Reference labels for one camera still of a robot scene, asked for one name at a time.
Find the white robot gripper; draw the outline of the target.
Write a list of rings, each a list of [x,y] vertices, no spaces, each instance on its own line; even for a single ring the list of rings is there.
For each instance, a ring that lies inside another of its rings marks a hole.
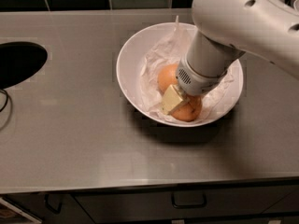
[[[187,94],[197,96],[208,93],[215,89],[226,75],[227,72],[222,73],[220,77],[200,75],[189,65],[187,58],[182,57],[176,70],[178,85],[170,85],[166,89],[162,97],[162,111],[170,115],[189,102]]]

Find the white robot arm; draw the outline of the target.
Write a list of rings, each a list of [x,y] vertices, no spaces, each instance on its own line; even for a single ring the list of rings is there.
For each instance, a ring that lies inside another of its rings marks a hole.
[[[165,114],[212,91],[245,52],[299,78],[299,15],[281,1],[193,0],[192,20],[197,32],[179,62],[177,86],[163,96]]]

